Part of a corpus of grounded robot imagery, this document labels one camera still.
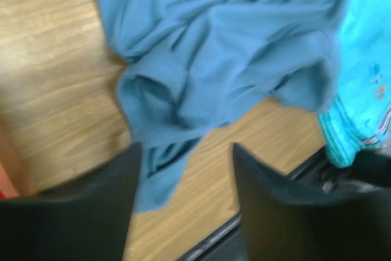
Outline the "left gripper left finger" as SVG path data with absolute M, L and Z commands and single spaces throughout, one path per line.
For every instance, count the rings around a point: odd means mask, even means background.
M 142 148 L 34 196 L 1 201 L 1 260 L 122 260 Z

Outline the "grey-blue tank top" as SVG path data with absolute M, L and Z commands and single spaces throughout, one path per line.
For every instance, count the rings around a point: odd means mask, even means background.
M 164 208 L 211 130 L 266 97 L 328 110 L 346 0 L 97 0 L 109 48 L 128 63 L 119 105 L 142 144 L 135 211 Z

